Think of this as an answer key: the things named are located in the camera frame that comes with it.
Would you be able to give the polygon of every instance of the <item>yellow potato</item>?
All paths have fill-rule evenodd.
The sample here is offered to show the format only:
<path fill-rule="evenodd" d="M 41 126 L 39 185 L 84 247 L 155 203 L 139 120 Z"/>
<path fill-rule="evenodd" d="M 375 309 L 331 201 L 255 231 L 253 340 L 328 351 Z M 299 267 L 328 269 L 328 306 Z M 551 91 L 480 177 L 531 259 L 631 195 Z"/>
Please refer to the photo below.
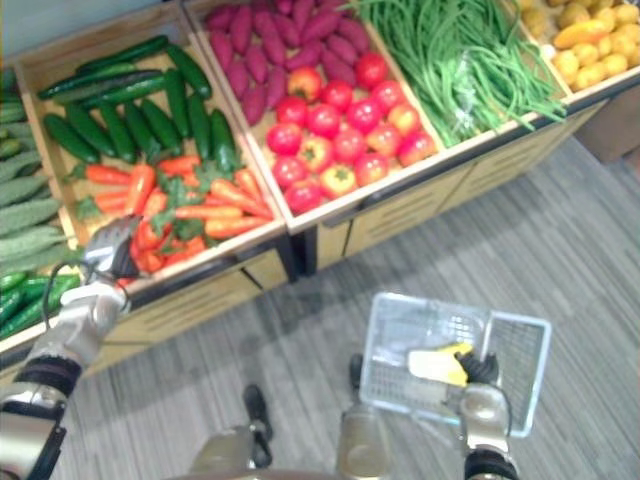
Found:
<path fill-rule="evenodd" d="M 603 8 L 602 10 L 599 10 L 593 18 L 604 23 L 607 28 L 607 32 L 613 32 L 613 29 L 616 28 L 616 14 L 613 12 L 613 8 Z"/>
<path fill-rule="evenodd" d="M 598 47 L 590 43 L 579 43 L 571 51 L 575 54 L 581 67 L 588 67 L 598 61 Z"/>
<path fill-rule="evenodd" d="M 580 62 L 571 50 L 558 53 L 553 57 L 551 63 L 558 69 L 565 82 L 569 85 L 575 82 L 578 69 L 580 68 Z"/>
<path fill-rule="evenodd" d="M 640 17 L 640 9 L 635 5 L 623 3 L 613 8 L 616 14 L 616 25 L 624 25 L 626 23 L 638 23 Z"/>
<path fill-rule="evenodd" d="M 602 59 L 602 64 L 604 65 L 607 78 L 626 72 L 627 68 L 629 68 L 627 57 L 620 55 L 619 53 L 612 53 L 608 57 L 604 57 Z"/>
<path fill-rule="evenodd" d="M 640 25 L 637 23 L 627 23 L 625 25 L 620 25 L 616 28 L 616 32 L 620 32 L 629 39 L 631 39 L 634 43 L 640 43 Z"/>

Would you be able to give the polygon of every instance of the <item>green vegetable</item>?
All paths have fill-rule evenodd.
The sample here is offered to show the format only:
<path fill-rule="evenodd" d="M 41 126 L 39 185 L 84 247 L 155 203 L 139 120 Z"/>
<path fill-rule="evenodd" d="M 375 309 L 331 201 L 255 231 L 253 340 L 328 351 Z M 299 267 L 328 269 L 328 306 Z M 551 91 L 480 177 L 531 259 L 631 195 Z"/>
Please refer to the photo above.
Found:
<path fill-rule="evenodd" d="M 133 85 L 129 85 L 123 88 L 114 88 L 108 90 L 101 95 L 88 98 L 82 102 L 82 106 L 85 108 L 94 108 L 100 105 L 102 102 L 110 103 L 124 103 L 129 100 L 135 100 L 136 98 L 146 97 L 152 93 L 158 92 L 164 88 L 164 75 L 159 74 L 145 80 L 141 80 Z"/>
<path fill-rule="evenodd" d="M 148 98 L 142 100 L 140 106 L 151 126 L 151 131 L 156 138 L 160 139 L 162 146 L 171 150 L 174 155 L 181 155 L 182 137 L 167 114 Z"/>
<path fill-rule="evenodd" d="M 211 136 L 213 159 L 218 169 L 224 173 L 233 173 L 240 168 L 231 127 L 227 117 L 217 108 L 211 113 Z"/>
<path fill-rule="evenodd" d="M 78 276 L 74 276 L 54 287 L 51 292 L 49 292 L 47 302 L 49 310 L 53 312 L 58 309 L 60 307 L 60 298 L 62 297 L 62 294 L 79 285 L 80 278 Z M 0 328 L 0 340 L 4 340 L 25 328 L 35 325 L 41 320 L 41 314 L 42 301 L 40 299 L 34 300 L 27 308 L 22 310 L 18 315 L 15 315 L 9 322 Z"/>
<path fill-rule="evenodd" d="M 169 44 L 169 39 L 166 35 L 158 35 L 150 38 L 144 42 L 137 43 L 131 47 L 120 50 L 112 55 L 97 58 L 90 62 L 83 63 L 76 71 L 78 73 L 89 72 L 100 68 L 107 67 L 116 63 L 122 62 L 135 62 L 144 57 L 155 55 L 156 53 L 164 50 Z"/>
<path fill-rule="evenodd" d="M 96 83 L 97 80 L 103 80 L 105 78 L 113 77 L 116 75 L 122 75 L 123 73 L 130 73 L 135 71 L 135 69 L 136 67 L 132 63 L 114 63 L 113 65 L 108 65 L 93 72 L 73 75 L 71 77 L 60 80 L 59 82 L 56 82 L 52 85 L 49 85 L 47 88 L 40 90 L 38 92 L 38 97 L 40 97 L 42 100 L 45 100 L 47 98 L 53 97 L 58 93 L 75 90 L 79 87 L 84 87 L 86 85 Z"/>
<path fill-rule="evenodd" d="M 3 183 L 0 188 L 0 207 L 31 198 L 48 180 L 45 176 L 35 175 Z"/>
<path fill-rule="evenodd" d="M 107 132 L 82 107 L 71 103 L 65 107 L 67 120 L 78 134 L 93 148 L 109 157 L 116 156 L 116 149 Z"/>
<path fill-rule="evenodd" d="M 19 140 L 15 138 L 9 138 L 7 140 L 3 140 L 0 143 L 0 158 L 12 157 L 22 150 L 22 145 Z"/>
<path fill-rule="evenodd" d="M 162 76 L 160 70 L 139 70 L 135 72 L 114 75 L 108 78 L 95 81 L 93 83 L 78 87 L 67 92 L 57 93 L 53 96 L 53 101 L 59 105 L 66 105 L 73 102 L 91 102 L 101 95 L 125 87 L 131 87 L 145 80 Z"/>
<path fill-rule="evenodd" d="M 184 85 L 184 77 L 175 68 L 170 68 L 164 74 L 164 80 L 169 99 L 169 108 L 176 128 L 182 138 L 191 136 L 189 114 L 187 112 L 187 92 Z"/>
<path fill-rule="evenodd" d="M 15 178 L 20 171 L 31 165 L 38 167 L 40 164 L 40 155 L 38 152 L 20 153 L 8 160 L 0 162 L 0 183 L 7 182 Z"/>
<path fill-rule="evenodd" d="M 167 53 L 187 83 L 193 87 L 194 91 L 204 99 L 211 98 L 213 93 L 211 84 L 200 68 L 200 65 L 177 45 L 169 45 L 167 47 Z"/>
<path fill-rule="evenodd" d="M 147 158 L 153 157 L 161 150 L 160 142 L 153 136 L 147 121 L 133 102 L 124 104 L 124 120 L 138 148 L 145 153 Z"/>
<path fill-rule="evenodd" d="M 189 121 L 193 128 L 193 138 L 196 142 L 198 155 L 202 160 L 211 160 L 211 127 L 209 126 L 209 117 L 204 108 L 202 98 L 193 93 L 187 99 L 187 110 L 189 112 Z"/>
<path fill-rule="evenodd" d="M 0 209 L 0 237 L 44 222 L 54 216 L 58 208 L 60 208 L 60 202 L 54 198 L 31 200 L 2 208 Z"/>
<path fill-rule="evenodd" d="M 89 145 L 60 115 L 47 113 L 42 122 L 49 135 L 71 155 L 86 163 L 98 163 L 100 154 Z"/>

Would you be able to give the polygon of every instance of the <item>yellow object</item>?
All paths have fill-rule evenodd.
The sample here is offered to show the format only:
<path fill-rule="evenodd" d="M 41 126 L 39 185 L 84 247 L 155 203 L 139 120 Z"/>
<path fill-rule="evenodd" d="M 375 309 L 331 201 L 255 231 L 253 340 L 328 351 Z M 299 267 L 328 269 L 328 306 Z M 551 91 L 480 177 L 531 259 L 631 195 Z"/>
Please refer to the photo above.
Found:
<path fill-rule="evenodd" d="M 587 20 L 575 23 L 558 33 L 553 39 L 553 46 L 565 50 L 578 43 L 598 43 L 606 34 L 607 29 L 602 21 Z"/>
<path fill-rule="evenodd" d="M 580 68 L 580 62 L 571 50 L 559 52 L 551 63 L 558 69 L 564 81 L 571 85 L 576 80 Z"/>
<path fill-rule="evenodd" d="M 626 72 L 629 68 L 629 62 L 627 57 L 620 55 L 619 53 L 612 53 L 611 55 L 602 59 L 607 78 L 611 78 L 619 73 Z"/>
<path fill-rule="evenodd" d="M 616 14 L 616 25 L 625 25 L 627 23 L 638 23 L 640 17 L 640 9 L 635 5 L 623 3 L 617 7 L 613 7 L 613 11 Z"/>
<path fill-rule="evenodd" d="M 598 47 L 590 43 L 579 43 L 574 45 L 571 51 L 575 54 L 581 67 L 588 67 L 598 61 Z"/>

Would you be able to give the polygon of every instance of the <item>cucumber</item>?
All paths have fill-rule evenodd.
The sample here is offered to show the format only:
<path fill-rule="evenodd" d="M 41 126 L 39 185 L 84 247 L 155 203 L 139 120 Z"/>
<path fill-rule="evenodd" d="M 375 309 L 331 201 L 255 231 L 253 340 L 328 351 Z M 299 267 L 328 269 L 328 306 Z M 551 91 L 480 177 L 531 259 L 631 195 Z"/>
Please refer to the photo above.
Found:
<path fill-rule="evenodd" d="M 110 103 L 100 104 L 100 114 L 104 120 L 109 136 L 116 148 L 119 158 L 127 163 L 133 163 L 136 160 L 136 145 L 127 126 L 125 125 L 116 108 Z"/>
<path fill-rule="evenodd" d="M 24 168 L 35 166 L 40 168 L 40 155 L 38 152 L 20 153 L 8 160 L 0 162 L 0 184 L 8 182 L 18 176 Z"/>
<path fill-rule="evenodd" d="M 130 73 L 123 73 L 122 75 L 115 75 L 97 80 L 74 90 L 57 93 L 52 98 L 53 101 L 59 105 L 66 105 L 67 103 L 84 100 L 88 101 L 111 90 L 135 85 L 136 83 L 161 75 L 162 72 L 160 70 L 139 70 Z"/>
<path fill-rule="evenodd" d="M 48 180 L 45 176 L 35 175 L 3 183 L 0 188 L 0 207 L 31 198 Z"/>
<path fill-rule="evenodd" d="M 160 140 L 162 146 L 171 150 L 174 155 L 182 155 L 182 138 L 167 114 L 147 98 L 142 100 L 140 106 L 151 131 Z"/>
<path fill-rule="evenodd" d="M 21 103 L 3 103 L 0 105 L 0 123 L 22 122 L 27 118 Z"/>
<path fill-rule="evenodd" d="M 55 198 L 31 200 L 0 209 L 0 237 L 32 227 L 53 217 L 60 208 Z"/>
<path fill-rule="evenodd" d="M 108 157 L 116 156 L 116 149 L 107 132 L 82 107 L 71 103 L 65 107 L 67 120 L 78 134 L 93 148 Z"/>
<path fill-rule="evenodd" d="M 202 160 L 211 160 L 211 128 L 202 97 L 197 93 L 191 94 L 187 99 L 187 110 L 198 155 Z"/>
<path fill-rule="evenodd" d="M 64 118 L 48 113 L 42 119 L 49 135 L 71 155 L 85 163 L 98 163 L 100 154 L 69 125 Z"/>
<path fill-rule="evenodd" d="M 20 150 L 22 150 L 20 140 L 16 140 L 15 138 L 2 140 L 2 143 L 0 143 L 0 158 L 13 157 L 20 153 Z"/>
<path fill-rule="evenodd" d="M 144 152 L 147 158 L 153 157 L 162 149 L 160 142 L 158 142 L 156 137 L 153 136 L 153 133 L 151 133 L 144 119 L 144 115 L 142 115 L 133 102 L 126 102 L 124 104 L 124 120 L 138 148 Z"/>
<path fill-rule="evenodd" d="M 182 48 L 173 43 L 167 47 L 167 53 L 187 83 L 193 87 L 193 90 L 204 99 L 211 98 L 213 93 L 211 84 L 200 65 Z"/>
<path fill-rule="evenodd" d="M 123 88 L 114 88 L 101 95 L 90 97 L 82 102 L 85 108 L 94 108 L 102 102 L 124 103 L 136 98 L 146 97 L 164 88 L 164 75 L 159 74 Z"/>
<path fill-rule="evenodd" d="M 164 50 L 168 44 L 169 39 L 166 35 L 158 35 L 144 42 L 140 42 L 131 47 L 125 48 L 124 50 L 120 50 L 119 52 L 116 52 L 112 55 L 97 58 L 95 60 L 91 60 L 90 62 L 83 63 L 78 68 L 76 68 L 76 72 L 82 73 L 92 70 L 98 70 L 115 63 L 135 62 L 136 60 L 140 60 L 144 57 L 149 57 Z"/>
<path fill-rule="evenodd" d="M 75 90 L 76 88 L 96 83 L 97 80 L 103 80 L 105 78 L 113 77 L 116 75 L 122 75 L 123 73 L 130 73 L 135 71 L 136 66 L 132 63 L 115 63 L 113 65 L 106 66 L 94 72 L 89 72 L 84 75 L 73 75 L 67 77 L 59 82 L 49 85 L 47 88 L 38 92 L 38 97 L 42 100 L 51 98 L 54 95 L 69 90 Z"/>
<path fill-rule="evenodd" d="M 182 135 L 182 138 L 191 137 L 189 114 L 187 113 L 187 91 L 184 85 L 184 77 L 175 68 L 170 68 L 164 74 L 169 108 L 173 116 L 173 122 Z"/>
<path fill-rule="evenodd" d="M 220 109 L 211 112 L 211 140 L 213 144 L 212 157 L 218 169 L 223 173 L 233 173 L 240 162 L 236 152 L 231 127 Z"/>

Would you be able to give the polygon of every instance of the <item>carrot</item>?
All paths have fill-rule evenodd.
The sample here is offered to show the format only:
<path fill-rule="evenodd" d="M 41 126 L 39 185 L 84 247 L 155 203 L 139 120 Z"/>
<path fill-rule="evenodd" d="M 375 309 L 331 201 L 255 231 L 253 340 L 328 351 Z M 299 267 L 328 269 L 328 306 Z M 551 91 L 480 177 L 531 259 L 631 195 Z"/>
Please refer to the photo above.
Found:
<path fill-rule="evenodd" d="M 125 215 L 140 215 L 142 213 L 155 182 L 156 172 L 149 165 L 141 163 L 133 167 L 129 194 L 124 206 Z"/>
<path fill-rule="evenodd" d="M 233 180 L 236 182 L 236 185 L 240 187 L 240 190 L 249 194 L 251 198 L 258 202 L 263 201 L 260 187 L 258 186 L 256 177 L 253 175 L 251 170 L 248 168 L 237 170 L 233 175 Z"/>
<path fill-rule="evenodd" d="M 273 214 L 264 202 L 258 202 L 244 193 L 229 180 L 216 178 L 211 182 L 211 194 L 220 200 L 227 201 L 230 205 L 240 207 L 251 215 L 273 218 Z"/>
<path fill-rule="evenodd" d="M 209 207 L 206 205 L 187 205 L 176 208 L 176 218 L 238 218 L 242 217 L 242 209 L 239 207 Z"/>
<path fill-rule="evenodd" d="M 204 225 L 204 231 L 209 237 L 222 240 L 261 227 L 270 221 L 263 217 L 210 218 Z"/>

